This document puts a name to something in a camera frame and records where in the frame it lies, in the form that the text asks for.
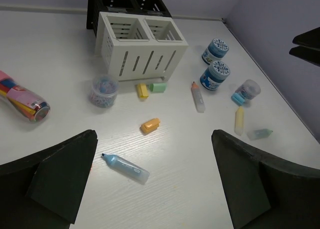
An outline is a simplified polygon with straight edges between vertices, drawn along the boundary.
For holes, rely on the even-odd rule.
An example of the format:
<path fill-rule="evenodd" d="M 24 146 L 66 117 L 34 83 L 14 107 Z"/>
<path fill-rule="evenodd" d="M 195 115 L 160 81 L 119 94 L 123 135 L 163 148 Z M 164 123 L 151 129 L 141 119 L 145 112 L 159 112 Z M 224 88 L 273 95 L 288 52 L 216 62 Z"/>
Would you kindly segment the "clear jar of blue pins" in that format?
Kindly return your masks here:
<path fill-rule="evenodd" d="M 247 79 L 237 88 L 235 93 L 239 94 L 245 103 L 249 103 L 261 93 L 261 87 L 254 80 Z"/>

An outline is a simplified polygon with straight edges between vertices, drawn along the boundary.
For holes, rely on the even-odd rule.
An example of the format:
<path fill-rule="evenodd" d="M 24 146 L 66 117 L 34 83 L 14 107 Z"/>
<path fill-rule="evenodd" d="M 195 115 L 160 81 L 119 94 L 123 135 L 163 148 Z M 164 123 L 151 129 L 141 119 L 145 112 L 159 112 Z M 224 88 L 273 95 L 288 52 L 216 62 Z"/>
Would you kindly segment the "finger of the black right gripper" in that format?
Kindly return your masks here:
<path fill-rule="evenodd" d="M 319 50 L 314 50 L 303 46 L 296 46 L 290 49 L 289 54 L 313 65 L 320 66 Z"/>
<path fill-rule="evenodd" d="M 319 51 L 320 50 L 320 27 L 299 34 L 294 37 L 292 43 L 304 48 Z"/>

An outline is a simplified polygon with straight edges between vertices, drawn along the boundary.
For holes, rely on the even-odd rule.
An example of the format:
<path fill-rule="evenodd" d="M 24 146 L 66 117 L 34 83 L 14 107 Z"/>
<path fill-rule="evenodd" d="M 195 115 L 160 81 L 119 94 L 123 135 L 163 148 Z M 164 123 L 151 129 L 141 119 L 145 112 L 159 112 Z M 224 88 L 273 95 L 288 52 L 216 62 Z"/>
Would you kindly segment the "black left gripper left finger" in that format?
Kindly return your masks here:
<path fill-rule="evenodd" d="M 74 224 L 96 154 L 86 130 L 0 166 L 2 229 L 68 229 Z"/>

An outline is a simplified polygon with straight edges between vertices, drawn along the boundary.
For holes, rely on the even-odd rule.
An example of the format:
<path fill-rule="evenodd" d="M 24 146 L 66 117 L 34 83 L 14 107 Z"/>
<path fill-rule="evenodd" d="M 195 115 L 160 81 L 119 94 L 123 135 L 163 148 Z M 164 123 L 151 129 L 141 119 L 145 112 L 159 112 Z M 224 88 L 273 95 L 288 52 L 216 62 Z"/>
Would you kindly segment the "pink-capped tube of crayons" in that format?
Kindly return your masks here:
<path fill-rule="evenodd" d="M 51 110 L 46 100 L 18 84 L 3 71 L 0 71 L 0 97 L 33 123 L 45 119 Z"/>

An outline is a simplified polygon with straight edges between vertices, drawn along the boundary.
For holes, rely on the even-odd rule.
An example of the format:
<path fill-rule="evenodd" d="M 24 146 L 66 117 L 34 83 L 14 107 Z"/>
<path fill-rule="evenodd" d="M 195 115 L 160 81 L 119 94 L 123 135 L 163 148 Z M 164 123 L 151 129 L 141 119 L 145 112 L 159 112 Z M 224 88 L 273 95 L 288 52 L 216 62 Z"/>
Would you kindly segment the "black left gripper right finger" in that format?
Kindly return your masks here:
<path fill-rule="evenodd" d="M 318 229 L 320 171 L 253 147 L 227 132 L 211 136 L 235 229 Z"/>

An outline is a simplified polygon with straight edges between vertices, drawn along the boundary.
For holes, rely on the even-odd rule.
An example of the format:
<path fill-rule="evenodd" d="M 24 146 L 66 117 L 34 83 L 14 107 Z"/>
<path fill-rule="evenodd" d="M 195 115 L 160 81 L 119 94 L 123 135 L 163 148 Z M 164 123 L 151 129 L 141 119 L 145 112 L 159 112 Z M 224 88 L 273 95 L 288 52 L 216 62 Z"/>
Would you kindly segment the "yellow marker cap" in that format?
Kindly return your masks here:
<path fill-rule="evenodd" d="M 148 88 L 145 83 L 139 83 L 136 85 L 138 97 L 145 100 L 149 97 Z"/>

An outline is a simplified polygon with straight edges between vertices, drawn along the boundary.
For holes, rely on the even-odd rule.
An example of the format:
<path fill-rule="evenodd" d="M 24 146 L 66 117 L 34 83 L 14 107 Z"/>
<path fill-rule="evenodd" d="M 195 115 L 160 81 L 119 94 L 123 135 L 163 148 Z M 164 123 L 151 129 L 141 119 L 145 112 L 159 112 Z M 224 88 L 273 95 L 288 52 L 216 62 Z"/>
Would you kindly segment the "blue paint jar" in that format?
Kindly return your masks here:
<path fill-rule="evenodd" d="M 214 38 L 201 55 L 202 60 L 210 65 L 213 61 L 221 60 L 229 51 L 229 46 L 220 38 Z"/>
<path fill-rule="evenodd" d="M 229 67 L 222 61 L 213 61 L 200 77 L 200 84 L 210 91 L 215 91 L 230 75 Z"/>

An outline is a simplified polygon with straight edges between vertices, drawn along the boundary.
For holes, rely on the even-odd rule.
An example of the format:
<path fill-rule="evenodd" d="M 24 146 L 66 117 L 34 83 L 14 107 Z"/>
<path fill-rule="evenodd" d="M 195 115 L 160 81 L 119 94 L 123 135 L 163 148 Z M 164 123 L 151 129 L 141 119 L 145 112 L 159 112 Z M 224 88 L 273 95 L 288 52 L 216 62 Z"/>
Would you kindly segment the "yellow highlighter marker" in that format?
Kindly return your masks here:
<path fill-rule="evenodd" d="M 235 124 L 234 124 L 234 132 L 241 136 L 244 131 L 244 108 L 239 106 L 237 111 L 235 112 Z"/>

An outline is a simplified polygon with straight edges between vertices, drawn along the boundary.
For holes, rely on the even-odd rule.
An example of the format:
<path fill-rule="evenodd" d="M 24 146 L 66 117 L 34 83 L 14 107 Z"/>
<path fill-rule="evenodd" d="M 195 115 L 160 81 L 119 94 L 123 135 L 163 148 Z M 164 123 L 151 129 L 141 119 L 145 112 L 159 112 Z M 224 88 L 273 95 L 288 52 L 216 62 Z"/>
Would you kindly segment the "clear jar of paperclips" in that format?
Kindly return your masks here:
<path fill-rule="evenodd" d="M 99 108 L 109 108 L 115 103 L 118 90 L 118 80 L 108 74 L 98 75 L 91 82 L 89 100 Z"/>

